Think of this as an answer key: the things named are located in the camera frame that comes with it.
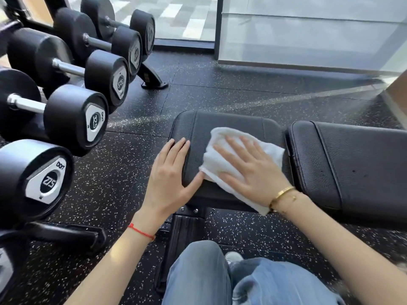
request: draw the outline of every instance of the black leather pad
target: black leather pad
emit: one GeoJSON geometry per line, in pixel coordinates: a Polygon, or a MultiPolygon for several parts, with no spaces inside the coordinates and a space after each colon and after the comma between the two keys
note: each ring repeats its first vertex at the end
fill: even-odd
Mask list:
{"type": "Polygon", "coordinates": [[[298,121],[288,136],[296,186],[321,208],[407,223],[407,131],[298,121]]]}
{"type": "MultiPolygon", "coordinates": [[[[185,137],[191,141],[190,151],[184,164],[182,182],[189,184],[198,173],[202,164],[206,146],[210,140],[210,131],[215,127],[230,127],[249,133],[264,142],[274,143],[287,149],[283,129],[273,120],[246,115],[214,113],[203,111],[184,111],[174,121],[170,138],[176,141],[185,137]]],[[[292,181],[288,153],[284,153],[282,171],[292,181]]],[[[235,196],[221,189],[216,183],[203,181],[190,205],[214,207],[240,211],[254,211],[235,196]]]]}

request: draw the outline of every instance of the dumbbell label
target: dumbbell label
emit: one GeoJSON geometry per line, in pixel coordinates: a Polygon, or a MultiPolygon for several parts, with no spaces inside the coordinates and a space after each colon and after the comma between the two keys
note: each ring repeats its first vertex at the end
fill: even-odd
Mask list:
{"type": "Polygon", "coordinates": [[[13,264],[4,248],[0,248],[0,292],[3,292],[13,276],[13,264]]]}
{"type": "Polygon", "coordinates": [[[51,204],[61,191],[66,160],[58,156],[41,166],[27,178],[25,195],[45,204],[51,204]]]}
{"type": "Polygon", "coordinates": [[[106,121],[106,112],[95,106],[89,105],[85,112],[86,117],[86,139],[92,142],[96,139],[100,129],[106,121]]]}
{"type": "Polygon", "coordinates": [[[123,99],[126,91],[127,84],[127,70],[124,66],[121,66],[113,76],[113,89],[116,92],[119,99],[123,99]]]}
{"type": "Polygon", "coordinates": [[[130,50],[130,63],[131,63],[130,65],[134,66],[134,71],[136,71],[138,69],[138,66],[140,65],[140,57],[141,57],[140,41],[136,41],[133,48],[130,50]]]}
{"type": "Polygon", "coordinates": [[[153,42],[154,42],[154,25],[152,24],[147,24],[147,53],[150,53],[150,51],[153,49],[153,42]]]}

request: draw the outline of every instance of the weight bench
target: weight bench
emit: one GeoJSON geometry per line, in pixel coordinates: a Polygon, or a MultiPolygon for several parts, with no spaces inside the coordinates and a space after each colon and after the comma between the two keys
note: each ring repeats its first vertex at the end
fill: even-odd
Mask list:
{"type": "MultiPolygon", "coordinates": [[[[170,138],[191,141],[182,172],[191,182],[215,127],[230,127],[286,149],[282,171],[298,190],[336,220],[358,225],[406,229],[407,131],[298,121],[288,130],[275,121],[244,115],[184,111],[174,121],[170,138]]],[[[169,268],[193,241],[203,239],[206,208],[254,211],[204,180],[189,203],[172,217],[170,239],[156,273],[165,292],[169,268]]]]}

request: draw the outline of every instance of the red string bracelet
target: red string bracelet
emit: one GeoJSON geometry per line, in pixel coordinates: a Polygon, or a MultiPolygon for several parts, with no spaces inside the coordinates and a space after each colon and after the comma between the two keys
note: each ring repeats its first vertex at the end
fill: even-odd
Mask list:
{"type": "Polygon", "coordinates": [[[137,228],[134,227],[133,223],[131,223],[129,226],[127,226],[129,228],[132,228],[134,231],[137,231],[138,233],[140,233],[141,235],[145,236],[145,237],[149,237],[150,239],[152,239],[152,241],[155,240],[155,236],[151,236],[150,234],[147,234],[145,232],[142,232],[140,230],[138,230],[137,228]]]}

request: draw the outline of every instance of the forearm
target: forearm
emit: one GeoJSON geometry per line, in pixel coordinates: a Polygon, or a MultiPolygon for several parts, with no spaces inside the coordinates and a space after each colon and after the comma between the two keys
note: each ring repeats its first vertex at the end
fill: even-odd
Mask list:
{"type": "Polygon", "coordinates": [[[306,195],[289,202],[291,220],[328,259],[364,305],[401,305],[407,300],[407,276],[382,255],[318,208],[306,195]]]}
{"type": "MultiPolygon", "coordinates": [[[[139,230],[153,235],[164,220],[137,212],[132,223],[139,230]]],[[[64,305],[119,304],[150,241],[148,237],[128,228],[64,305]]]]}

